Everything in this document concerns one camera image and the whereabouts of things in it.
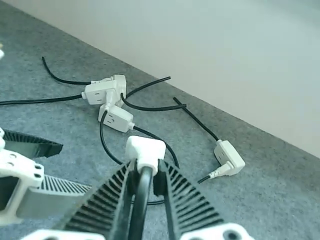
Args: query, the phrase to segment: white wall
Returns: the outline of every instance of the white wall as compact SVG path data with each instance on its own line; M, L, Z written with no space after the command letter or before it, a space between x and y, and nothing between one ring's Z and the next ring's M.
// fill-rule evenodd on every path
M5 2L320 157L317 1Z

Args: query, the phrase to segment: gray carpet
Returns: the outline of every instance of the gray carpet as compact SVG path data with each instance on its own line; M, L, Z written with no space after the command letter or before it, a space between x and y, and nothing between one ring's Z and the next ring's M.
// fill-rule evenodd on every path
M84 89L50 78L41 56L46 57L56 75L69 80L99 80L124 74L130 91L155 79L2 2L0 42L6 54L0 61L0 101L64 97ZM229 140L246 162L239 174L200 185L227 221L243 225L257 240L320 238L318 158L167 83L145 89L130 101L140 106L169 106L175 104L174 96L188 104L220 138ZM0 126L64 144L60 155L36 161L45 166L48 175L94 184L118 168L101 146L98 108L82 99L2 106ZM134 114L137 126L167 140L182 172L191 180L218 167L213 155L214 140L182 110L143 112L124 108ZM119 158L123 158L131 134L138 133L124 134L105 127L106 141ZM172 160L169 154L166 159ZM14 240L35 229L50 228L59 218L25 220L2 227L0 239ZM148 208L144 239L168 239L163 205Z

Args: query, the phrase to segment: screw hole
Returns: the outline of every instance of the screw hole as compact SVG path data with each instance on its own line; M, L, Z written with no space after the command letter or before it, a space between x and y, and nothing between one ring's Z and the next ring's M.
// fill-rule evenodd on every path
M240 240L242 239L239 233L233 230L228 230L223 233L223 237L225 240Z

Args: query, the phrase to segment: black cable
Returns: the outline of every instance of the black cable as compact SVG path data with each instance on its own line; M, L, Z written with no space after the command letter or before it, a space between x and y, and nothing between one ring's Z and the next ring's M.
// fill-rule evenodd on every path
M179 104L178 106L180 106L182 103L176 98L174 97L173 100ZM217 137L217 135L215 135L209 128L207 128L192 112L190 112L186 107L183 108L183 111L185 111L187 114L189 114L189 116L195 120L200 127L202 127L208 134L210 134L216 141L219 140L219 138Z
M145 85L139 86L139 87L137 87L136 89L134 89L134 90L132 90L131 92L129 92L129 93L126 95L126 98L129 98L131 95L135 94L136 92L141 91L142 89L145 89L145 88L147 88L147 87L150 87L150 86L152 86L152 85L155 85L155 84L158 84L158 83L161 83L161 82L170 80L170 79L171 79L171 77L170 77L170 76L167 76L167 77L164 77L164 78L161 78L161 79L158 79L158 80L149 82L149 83L147 83L147 84L145 84Z
M46 59L45 57L43 56L42 57L42 62L43 62L43 66L45 68L45 70L48 72L48 74L50 74L50 76L52 78L54 78L55 80L57 80L58 82L60 83L64 83L64 84L73 84L73 85L89 85L91 84L90 81L69 81L69 80L64 80L64 79L61 79L57 76L55 76L49 69L48 65L47 65L47 62L46 62Z
M208 180L209 178L210 178L210 177L209 177L209 175L207 175L207 176L205 176L205 177L201 178L201 179L198 181L198 184L203 183L205 180Z
M152 179L152 168L148 166L143 167L141 169L140 180L135 193L128 240L142 239Z
M171 155L172 155L172 158L173 158L173 161L174 161L174 165L175 165L177 168L180 168L179 162L178 162L178 159L177 159L177 156L176 156L175 152L173 151L173 149L170 147L170 145L169 145L168 143L166 143L163 139L161 139L160 137L154 135L153 133L151 133L151 132L149 132L149 131L147 131L147 130L144 130L144 129L138 127L138 126L133 126L133 129L134 129L134 130L137 130L138 132L143 133L143 134L145 134L145 135L147 135L147 136L149 136L149 137L151 137L151 138L153 138L153 139L157 139L157 140L163 141L163 142L165 143L166 148L168 149L168 151L169 151L169 152L171 153Z
M48 98L48 99L29 99L29 100L11 100L11 101L0 101L0 106L4 105L18 105L18 104L44 104L44 103L55 103L55 102L63 102L74 99L81 99L81 94L74 96L65 96L65 97L57 97L57 98Z
M106 116L108 114L108 111L104 111L104 113L102 114L102 117L101 117L101 121L100 121L100 139L101 139L101 143L102 143L102 146L103 146L103 149L104 151L106 152L106 154L108 154L108 156L114 161L116 162L117 164L121 165L123 164L122 161L120 161L118 158L116 158L108 149L107 145L106 145L106 142L105 142L105 138L104 138L104 121L106 119Z
M137 106L137 105L133 105L132 103L128 102L125 97L124 94L121 93L120 94L122 101L124 102L125 105L129 106L132 109L137 109L137 110L141 110L141 111L148 111L148 112L162 112L162 111L170 111L170 110L176 110L176 109L182 109L182 108L186 108L187 105L186 104L182 104L182 105L175 105L175 106L165 106L165 107L144 107L144 106Z

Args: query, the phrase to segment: white plug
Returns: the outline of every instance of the white plug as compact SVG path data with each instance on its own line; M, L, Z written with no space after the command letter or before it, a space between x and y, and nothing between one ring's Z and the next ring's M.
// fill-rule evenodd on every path
M130 136L125 146L125 158L136 161L136 169L141 173L143 167L152 168L152 175L158 173L158 160L163 160L166 144L161 140L142 136Z
M101 121L102 115L106 109L106 104L103 104L99 109L98 121ZM103 124L117 131L126 133L134 129L134 116L128 111L114 105L112 106L107 115L105 116Z
M211 179L224 175L235 175L246 165L235 147L227 140L218 140L213 152L221 164L221 167L218 167L215 171L209 174Z
M120 94L126 96L127 91L127 81L124 75L114 75L92 82L85 86L81 93L82 98L86 99L90 105L109 103L108 107L110 108L114 104L118 107L124 104L120 96ZM112 97L107 96L107 93L113 93Z

